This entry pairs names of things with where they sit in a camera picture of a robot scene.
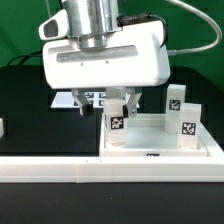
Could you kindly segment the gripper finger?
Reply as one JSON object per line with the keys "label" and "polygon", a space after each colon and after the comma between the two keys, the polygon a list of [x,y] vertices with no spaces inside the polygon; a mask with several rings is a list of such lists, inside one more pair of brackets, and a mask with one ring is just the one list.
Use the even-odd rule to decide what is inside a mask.
{"label": "gripper finger", "polygon": [[92,116],[93,104],[87,100],[85,92],[81,89],[72,89],[71,92],[75,102],[79,106],[80,114],[84,117]]}
{"label": "gripper finger", "polygon": [[123,116],[134,118],[137,116],[137,105],[142,95],[141,87],[127,87],[125,90],[125,104],[123,105]]}

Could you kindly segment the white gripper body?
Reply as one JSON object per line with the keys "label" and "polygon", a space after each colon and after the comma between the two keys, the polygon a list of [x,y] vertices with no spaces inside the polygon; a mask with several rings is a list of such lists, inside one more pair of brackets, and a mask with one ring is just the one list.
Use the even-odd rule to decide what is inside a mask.
{"label": "white gripper body", "polygon": [[45,76],[53,89],[158,86],[170,76],[159,21],[125,26],[107,46],[80,50],[72,39],[43,47]]}

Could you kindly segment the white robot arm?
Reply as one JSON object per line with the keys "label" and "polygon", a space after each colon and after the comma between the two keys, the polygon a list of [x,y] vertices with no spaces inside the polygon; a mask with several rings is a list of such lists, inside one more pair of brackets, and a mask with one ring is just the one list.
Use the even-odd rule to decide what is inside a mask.
{"label": "white robot arm", "polygon": [[118,88],[130,95],[121,115],[137,115],[143,86],[158,86],[170,76],[167,25],[149,13],[121,16],[118,0],[60,0],[62,9],[39,27],[45,76],[53,89],[70,89],[80,113],[93,106],[86,89]]}

